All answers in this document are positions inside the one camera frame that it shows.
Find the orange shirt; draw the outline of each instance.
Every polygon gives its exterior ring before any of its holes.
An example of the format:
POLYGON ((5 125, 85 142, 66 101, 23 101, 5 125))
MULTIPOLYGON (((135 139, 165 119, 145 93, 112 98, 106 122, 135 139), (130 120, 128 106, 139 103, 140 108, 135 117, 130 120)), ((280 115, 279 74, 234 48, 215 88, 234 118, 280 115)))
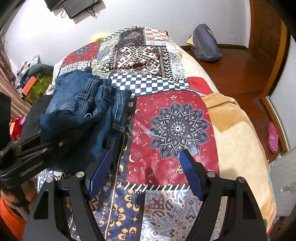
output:
POLYGON ((0 198, 0 215, 17 240, 22 241, 26 221, 11 211, 3 197, 0 198))

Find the pink clog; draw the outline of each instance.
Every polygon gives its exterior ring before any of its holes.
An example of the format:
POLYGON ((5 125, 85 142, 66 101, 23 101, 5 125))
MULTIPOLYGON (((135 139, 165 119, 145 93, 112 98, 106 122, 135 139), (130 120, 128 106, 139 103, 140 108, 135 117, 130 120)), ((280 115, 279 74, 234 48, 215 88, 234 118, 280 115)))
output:
POLYGON ((272 153, 279 151, 279 133, 272 122, 268 125, 268 147, 272 153))

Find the blanket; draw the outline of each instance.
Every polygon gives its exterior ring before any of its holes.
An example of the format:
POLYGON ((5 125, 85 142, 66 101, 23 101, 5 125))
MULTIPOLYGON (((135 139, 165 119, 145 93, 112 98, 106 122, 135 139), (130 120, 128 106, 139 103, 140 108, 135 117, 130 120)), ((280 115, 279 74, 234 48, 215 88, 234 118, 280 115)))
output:
MULTIPOLYGON (((116 170, 89 202, 106 240, 185 240, 202 202, 179 163, 184 148, 206 170, 229 179, 245 177, 270 229, 273 190, 252 123, 166 31, 129 27, 76 50, 55 65, 46 93, 52 94, 57 76, 86 66, 132 91, 116 170)), ((38 188, 49 176, 69 174, 46 169, 38 188)), ((219 237, 225 206, 222 200, 211 240, 219 237)), ((71 235, 80 240, 69 197, 65 207, 71 235)))

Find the backpack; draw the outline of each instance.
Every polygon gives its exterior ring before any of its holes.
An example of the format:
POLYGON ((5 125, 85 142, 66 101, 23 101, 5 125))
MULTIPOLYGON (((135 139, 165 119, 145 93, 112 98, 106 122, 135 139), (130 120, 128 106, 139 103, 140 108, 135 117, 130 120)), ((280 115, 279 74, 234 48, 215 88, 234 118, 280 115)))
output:
POLYGON ((219 61, 222 53, 218 47, 217 41, 206 24, 200 24, 193 32, 192 51, 197 60, 204 62, 219 61))

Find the reddish brown floor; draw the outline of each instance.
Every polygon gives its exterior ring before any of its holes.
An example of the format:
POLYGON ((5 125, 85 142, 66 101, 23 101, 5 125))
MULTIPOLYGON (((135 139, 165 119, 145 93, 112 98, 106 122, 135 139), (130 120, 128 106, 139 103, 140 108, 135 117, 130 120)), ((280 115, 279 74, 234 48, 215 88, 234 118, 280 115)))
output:
POLYGON ((219 92, 235 98, 247 113, 263 145, 267 159, 274 160, 276 154, 268 149, 267 127, 269 119, 259 102, 269 75, 256 60, 244 50, 222 49, 222 60, 217 63, 199 64, 208 73, 219 92))

